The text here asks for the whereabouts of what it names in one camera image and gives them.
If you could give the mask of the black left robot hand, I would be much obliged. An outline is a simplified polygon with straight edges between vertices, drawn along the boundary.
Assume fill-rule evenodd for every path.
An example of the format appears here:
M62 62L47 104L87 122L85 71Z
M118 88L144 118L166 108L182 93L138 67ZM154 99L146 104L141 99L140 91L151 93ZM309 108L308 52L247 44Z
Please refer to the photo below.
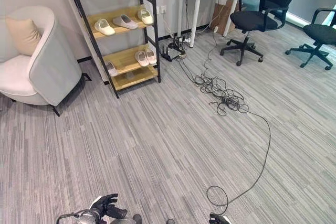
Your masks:
M128 211L115 206L118 201L118 194L109 194L106 196L98 196L90 206L90 210L94 210L99 217L108 216L114 219L123 219Z

